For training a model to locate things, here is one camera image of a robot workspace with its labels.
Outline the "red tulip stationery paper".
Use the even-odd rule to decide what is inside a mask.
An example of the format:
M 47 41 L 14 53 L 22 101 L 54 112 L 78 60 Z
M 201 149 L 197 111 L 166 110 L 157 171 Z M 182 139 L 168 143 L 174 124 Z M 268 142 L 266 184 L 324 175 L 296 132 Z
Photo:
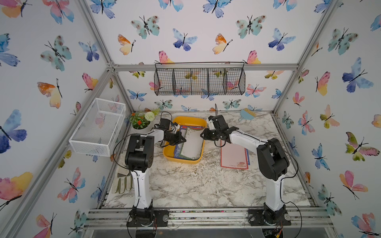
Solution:
M 226 143 L 221 147 L 220 165 L 228 169 L 248 170 L 247 149 L 240 145 Z

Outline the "blue floral stationery paper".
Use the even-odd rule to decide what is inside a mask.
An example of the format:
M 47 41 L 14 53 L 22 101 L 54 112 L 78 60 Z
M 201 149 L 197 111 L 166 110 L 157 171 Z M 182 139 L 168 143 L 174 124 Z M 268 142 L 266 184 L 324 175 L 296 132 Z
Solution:
M 249 166 L 250 165 L 250 154 L 249 154 L 248 149 L 245 149 L 245 155 L 246 155 L 247 164 Z

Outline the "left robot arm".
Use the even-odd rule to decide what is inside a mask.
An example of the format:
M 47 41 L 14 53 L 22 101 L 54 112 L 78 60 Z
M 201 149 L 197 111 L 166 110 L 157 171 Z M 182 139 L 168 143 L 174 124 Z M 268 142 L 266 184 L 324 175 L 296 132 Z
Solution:
M 180 132 L 180 126 L 169 119 L 161 119 L 159 124 L 146 134 L 129 135 L 125 164 L 133 178 L 135 201 L 128 224 L 147 227 L 155 222 L 149 188 L 149 169 L 153 164 L 154 146 L 158 142 L 175 146 L 186 142 L 186 139 Z

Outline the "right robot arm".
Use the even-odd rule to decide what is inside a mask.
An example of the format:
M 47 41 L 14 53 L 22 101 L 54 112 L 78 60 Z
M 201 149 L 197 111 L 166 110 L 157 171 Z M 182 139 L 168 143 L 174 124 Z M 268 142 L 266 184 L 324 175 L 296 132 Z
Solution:
M 222 115 L 210 116 L 208 128 L 201 138 L 209 141 L 224 141 L 256 152 L 261 174 L 266 178 L 266 201 L 263 209 L 248 211 L 251 226 L 290 226 L 291 219 L 282 200 L 282 180 L 287 174 L 290 162 L 278 139 L 260 139 L 247 134 L 238 127 L 229 127 Z

